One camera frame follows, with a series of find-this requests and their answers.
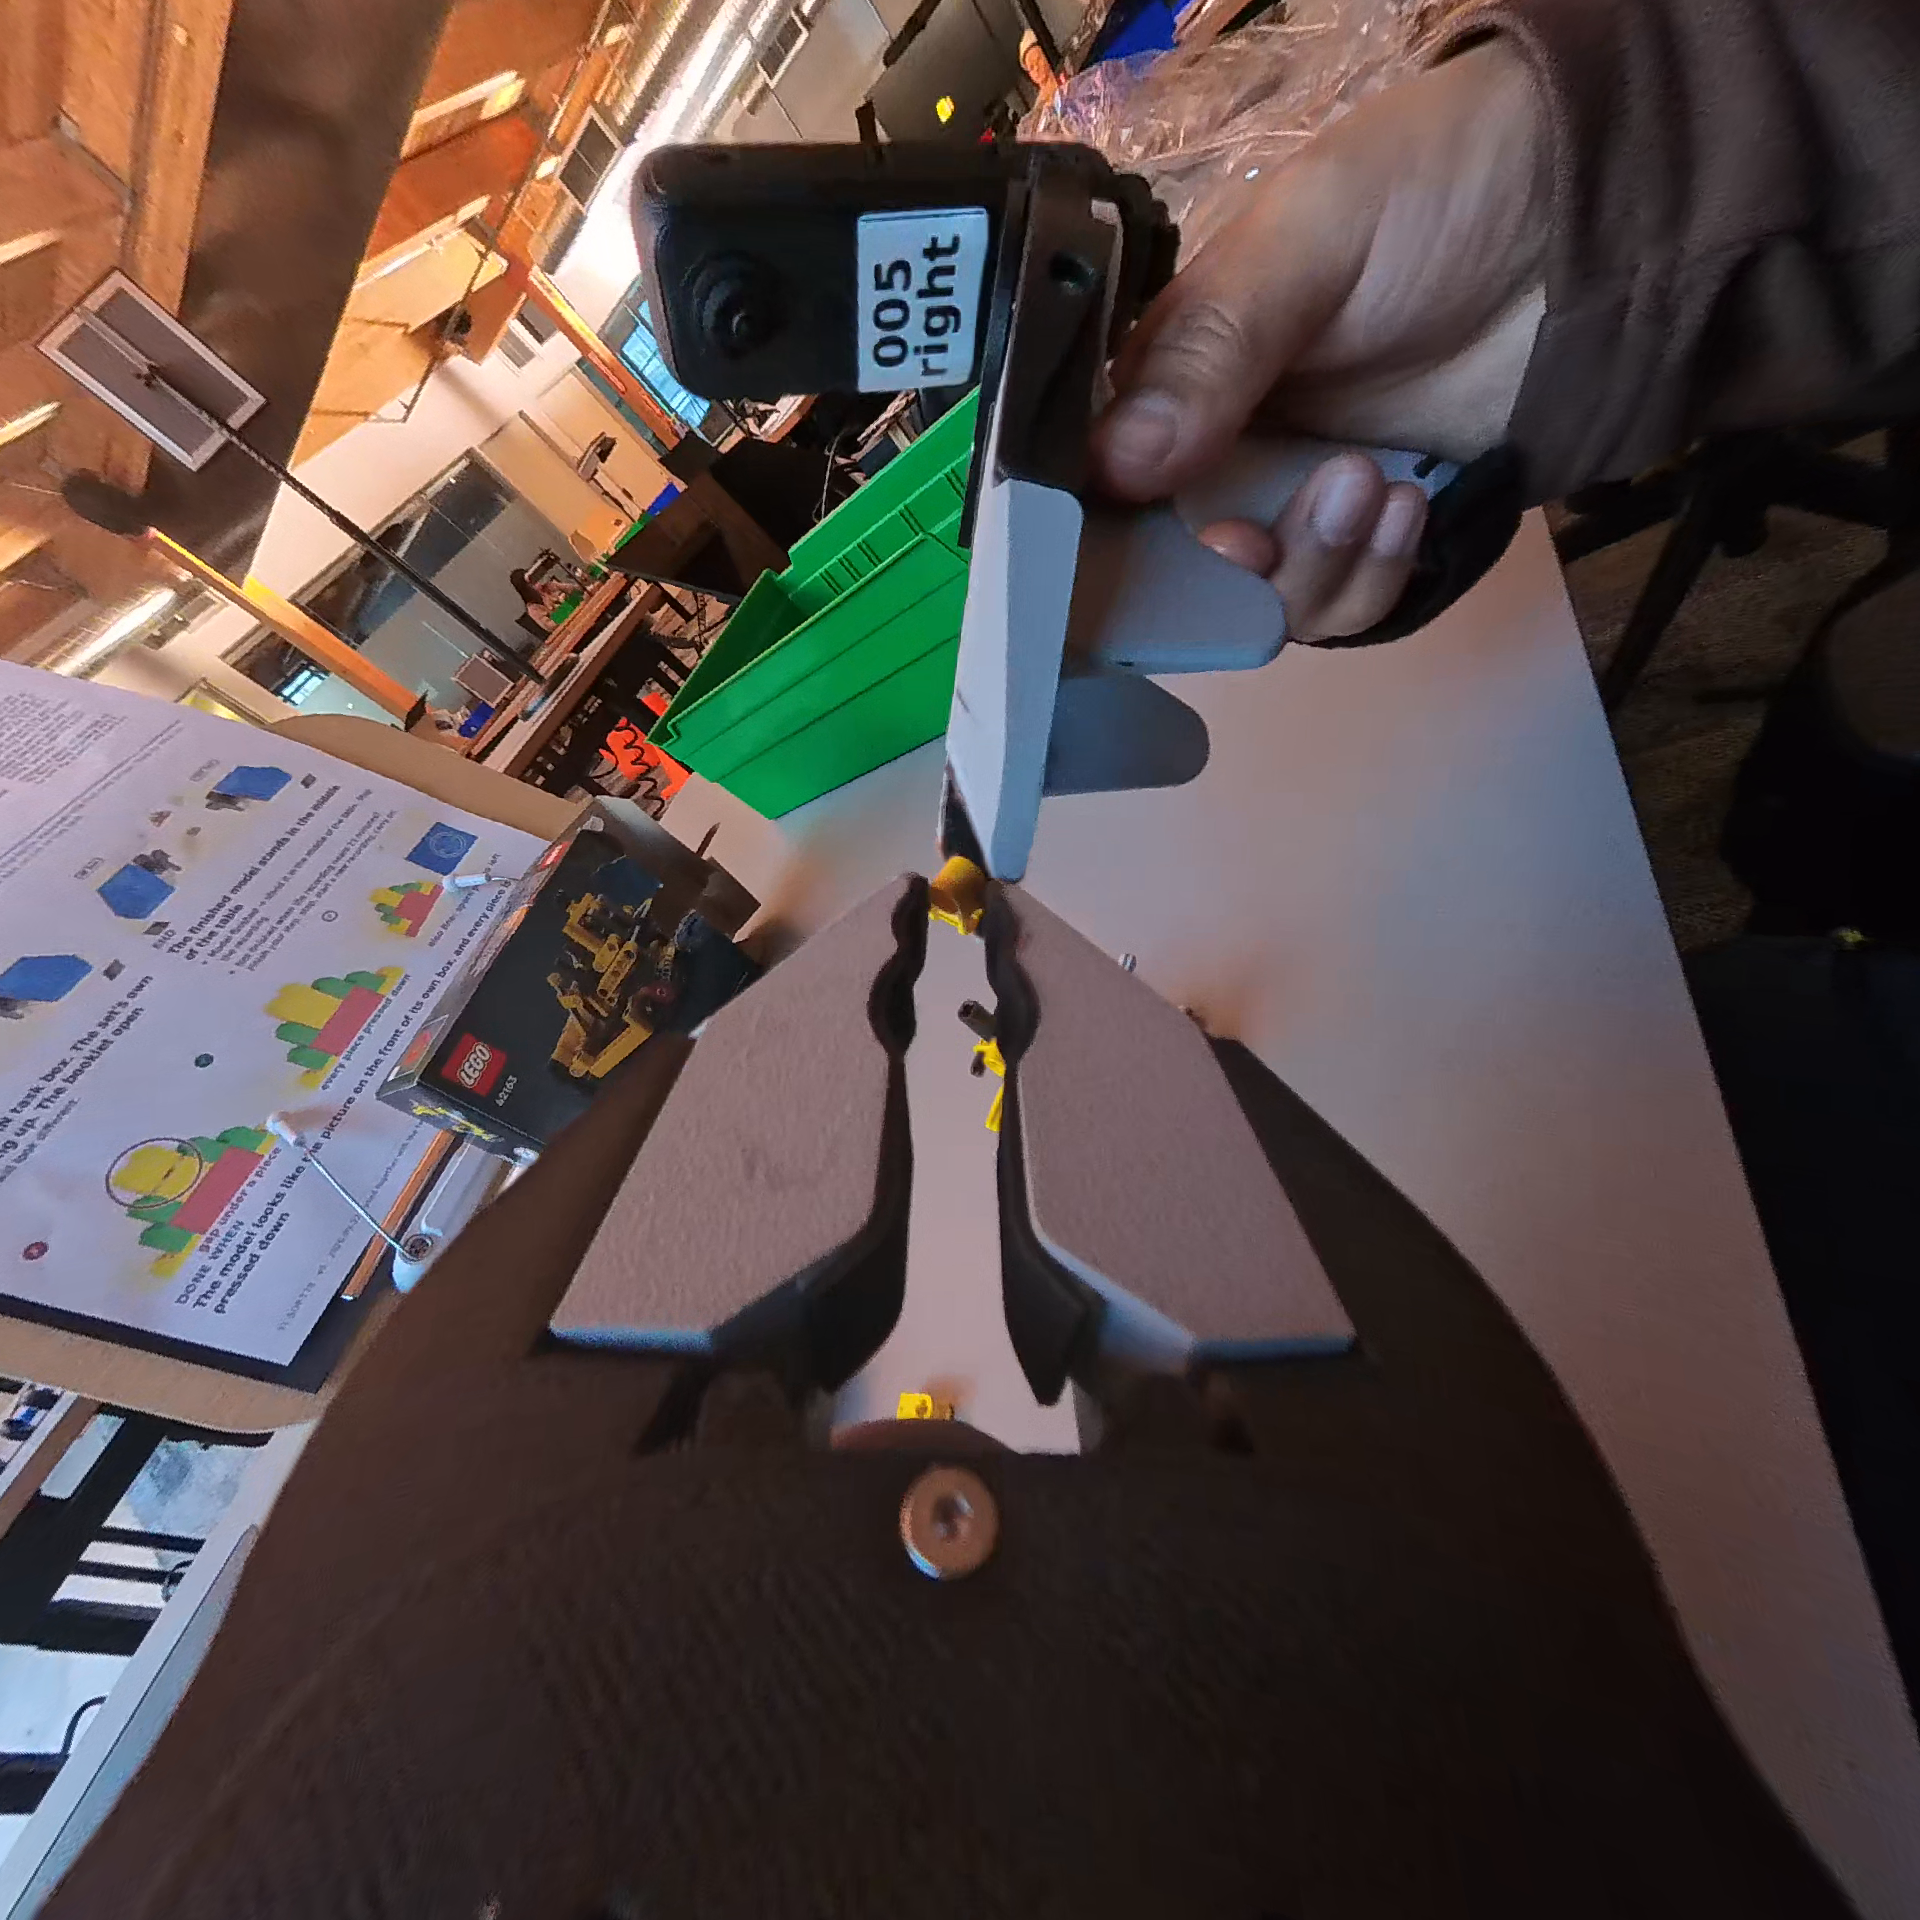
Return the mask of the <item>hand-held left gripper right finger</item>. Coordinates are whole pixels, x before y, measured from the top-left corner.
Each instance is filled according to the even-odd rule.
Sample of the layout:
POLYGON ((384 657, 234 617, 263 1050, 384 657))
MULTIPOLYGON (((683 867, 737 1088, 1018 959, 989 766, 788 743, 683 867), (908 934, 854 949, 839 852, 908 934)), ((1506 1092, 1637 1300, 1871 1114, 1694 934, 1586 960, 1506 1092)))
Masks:
POLYGON ((1024 888, 979 922, 1003 1058, 1003 1306, 1041 1405, 1353 1353, 1206 1031, 1024 888))

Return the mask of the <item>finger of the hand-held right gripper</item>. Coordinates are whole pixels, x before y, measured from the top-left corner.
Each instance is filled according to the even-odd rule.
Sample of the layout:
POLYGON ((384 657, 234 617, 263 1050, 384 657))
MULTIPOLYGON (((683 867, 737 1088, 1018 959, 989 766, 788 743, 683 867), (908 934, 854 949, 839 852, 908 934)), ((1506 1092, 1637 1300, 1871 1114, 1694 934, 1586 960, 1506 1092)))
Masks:
POLYGON ((1044 797, 1179 789, 1210 758, 1204 718, 1131 670, 1071 670, 1058 684, 1044 758, 1044 797))
POLYGON ((997 883, 1018 883, 1037 843, 1083 535, 1084 511, 1071 493, 1024 478, 980 482, 941 844, 997 883))

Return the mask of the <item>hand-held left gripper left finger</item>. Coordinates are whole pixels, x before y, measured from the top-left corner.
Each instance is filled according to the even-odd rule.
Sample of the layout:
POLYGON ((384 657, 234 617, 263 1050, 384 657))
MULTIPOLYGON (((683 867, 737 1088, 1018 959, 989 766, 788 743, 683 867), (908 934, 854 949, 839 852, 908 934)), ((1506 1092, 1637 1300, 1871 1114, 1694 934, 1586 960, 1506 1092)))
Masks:
POLYGON ((900 1319, 924 879, 890 879, 700 1031, 550 1316, 578 1348, 841 1389, 900 1319))

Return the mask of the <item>black lego set box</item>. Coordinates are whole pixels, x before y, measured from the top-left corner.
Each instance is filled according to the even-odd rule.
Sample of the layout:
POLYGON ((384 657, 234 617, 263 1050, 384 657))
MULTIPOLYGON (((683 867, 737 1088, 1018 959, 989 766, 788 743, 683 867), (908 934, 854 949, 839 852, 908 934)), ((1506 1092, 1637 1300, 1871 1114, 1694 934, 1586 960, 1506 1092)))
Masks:
POLYGON ((550 1148, 648 1042, 690 1039, 758 981, 741 944, 758 908, 647 811, 589 807, 508 891, 378 1103, 499 1158, 550 1148))

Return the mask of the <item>person's right hand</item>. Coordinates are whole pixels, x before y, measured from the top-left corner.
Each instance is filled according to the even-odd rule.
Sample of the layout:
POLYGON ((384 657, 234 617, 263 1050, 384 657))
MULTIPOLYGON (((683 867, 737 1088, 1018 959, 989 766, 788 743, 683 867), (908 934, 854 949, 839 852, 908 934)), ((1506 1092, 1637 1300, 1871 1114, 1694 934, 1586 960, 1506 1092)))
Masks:
POLYGON ((1524 56, 1481 39, 1363 103, 1265 180, 1129 335, 1094 432, 1109 494, 1157 502, 1254 430, 1351 446, 1270 525, 1204 544, 1276 589, 1299 641, 1357 638, 1408 589, 1416 485, 1363 449, 1498 449, 1546 309, 1552 150, 1524 56))

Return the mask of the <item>stacked green plastic bins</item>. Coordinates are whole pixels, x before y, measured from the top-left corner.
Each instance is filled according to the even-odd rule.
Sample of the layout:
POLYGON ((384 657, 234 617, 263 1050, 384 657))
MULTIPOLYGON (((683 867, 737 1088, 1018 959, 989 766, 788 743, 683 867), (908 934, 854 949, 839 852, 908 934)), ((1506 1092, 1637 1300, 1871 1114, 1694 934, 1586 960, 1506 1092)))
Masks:
POLYGON ((654 753, 780 819, 948 730, 977 417, 968 395, 755 582, 654 753))

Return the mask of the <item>wooden workbench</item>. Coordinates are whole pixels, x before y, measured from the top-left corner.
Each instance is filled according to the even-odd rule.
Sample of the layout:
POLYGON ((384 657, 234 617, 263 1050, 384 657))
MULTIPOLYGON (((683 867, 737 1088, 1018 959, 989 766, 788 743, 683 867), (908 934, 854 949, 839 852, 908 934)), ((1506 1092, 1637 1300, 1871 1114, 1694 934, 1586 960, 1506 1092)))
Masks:
POLYGON ((664 603, 666 591, 639 576, 615 575, 592 586, 536 652, 541 684, 520 684, 502 700, 489 726, 463 749, 467 762, 524 779, 589 704, 639 625, 664 603))

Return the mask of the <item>clear plastic bags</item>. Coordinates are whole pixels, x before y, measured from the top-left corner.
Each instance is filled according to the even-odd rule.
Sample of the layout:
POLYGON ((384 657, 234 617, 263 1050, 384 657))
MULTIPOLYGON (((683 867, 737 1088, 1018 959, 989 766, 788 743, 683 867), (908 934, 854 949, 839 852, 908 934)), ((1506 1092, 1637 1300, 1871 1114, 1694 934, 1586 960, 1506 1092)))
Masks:
POLYGON ((1451 2, 1276 4, 1203 47, 1091 64, 1020 123, 1096 150, 1204 227, 1318 135, 1413 79, 1468 12, 1451 2))

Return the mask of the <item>thin black pole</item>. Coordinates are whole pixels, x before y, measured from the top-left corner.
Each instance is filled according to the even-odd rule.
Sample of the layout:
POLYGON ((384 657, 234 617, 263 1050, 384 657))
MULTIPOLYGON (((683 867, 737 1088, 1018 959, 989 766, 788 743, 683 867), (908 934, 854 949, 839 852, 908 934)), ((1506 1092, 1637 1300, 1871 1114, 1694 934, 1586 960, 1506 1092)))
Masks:
POLYGON ((508 647, 499 641, 489 628, 479 622, 464 606, 460 606, 450 594, 447 594, 434 580, 420 575, 420 570, 406 561, 402 553, 397 550, 387 541, 377 539, 369 528, 361 527, 356 520, 346 516, 340 509, 325 501, 314 489, 299 480, 282 463, 271 459, 267 452, 256 449, 247 435, 232 427, 222 417, 211 412, 197 396, 181 390, 178 385, 151 359, 135 353, 130 359, 130 368, 139 383, 153 390, 155 395, 181 406, 185 415, 192 420, 199 420, 207 432, 215 435, 220 443, 238 451, 248 463, 264 470, 285 489, 293 490, 305 504, 317 511, 322 518, 329 520, 338 533, 346 535, 348 541, 381 558, 391 570, 402 578, 411 589, 415 589, 422 601, 445 612, 445 617, 463 628, 473 642, 508 675, 515 683, 535 689, 547 689, 550 684, 548 676, 535 667, 530 660, 515 654, 508 647))

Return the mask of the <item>brown document holder board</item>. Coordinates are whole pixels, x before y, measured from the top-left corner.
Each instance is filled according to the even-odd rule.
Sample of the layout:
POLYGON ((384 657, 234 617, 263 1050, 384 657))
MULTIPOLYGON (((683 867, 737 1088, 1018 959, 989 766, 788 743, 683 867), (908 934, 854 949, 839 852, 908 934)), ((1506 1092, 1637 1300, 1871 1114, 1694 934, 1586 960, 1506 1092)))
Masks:
MULTIPOLYGON (((530 832, 541 844, 556 841, 585 811, 580 803, 366 718, 299 717, 277 722, 273 732, 279 740, 392 779, 437 805, 530 832)), ((313 1424, 402 1306, 391 1268, 391 1254, 366 1254, 346 1298, 329 1308, 301 1358, 264 1379, 192 1356, 140 1350, 125 1336, 70 1330, 15 1311, 3 1314, 3 1373, 6 1380, 53 1387, 102 1410, 145 1415, 218 1436, 313 1424)))

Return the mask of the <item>printed instruction sheet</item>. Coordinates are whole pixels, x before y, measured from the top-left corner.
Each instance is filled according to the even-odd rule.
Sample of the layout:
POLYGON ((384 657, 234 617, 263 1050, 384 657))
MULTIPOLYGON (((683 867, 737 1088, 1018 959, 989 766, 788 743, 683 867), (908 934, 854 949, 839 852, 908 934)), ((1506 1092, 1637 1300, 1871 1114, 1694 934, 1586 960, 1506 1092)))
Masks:
POLYGON ((5 664, 5 1306, 290 1379, 439 1134, 378 1101, 561 826, 5 664))

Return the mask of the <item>hanging ceiling light panel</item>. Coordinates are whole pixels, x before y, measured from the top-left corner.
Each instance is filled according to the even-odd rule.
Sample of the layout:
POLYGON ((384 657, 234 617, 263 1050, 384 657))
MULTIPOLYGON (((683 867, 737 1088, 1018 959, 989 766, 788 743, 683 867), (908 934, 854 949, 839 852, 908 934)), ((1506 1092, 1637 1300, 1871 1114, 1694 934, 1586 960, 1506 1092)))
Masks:
POLYGON ((188 472, 268 406, 260 388, 121 269, 65 312, 36 351, 188 472))

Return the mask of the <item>black office chair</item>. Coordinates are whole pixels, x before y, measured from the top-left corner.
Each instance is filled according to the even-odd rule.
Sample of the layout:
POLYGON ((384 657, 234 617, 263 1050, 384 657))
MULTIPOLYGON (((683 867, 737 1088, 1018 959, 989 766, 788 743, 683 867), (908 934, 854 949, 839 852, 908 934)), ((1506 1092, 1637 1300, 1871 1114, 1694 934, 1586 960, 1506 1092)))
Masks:
POLYGON ((1737 768, 1819 619, 1916 547, 1916 420, 1735 437, 1549 506, 1606 726, 1683 954, 1753 899, 1718 852, 1737 768))

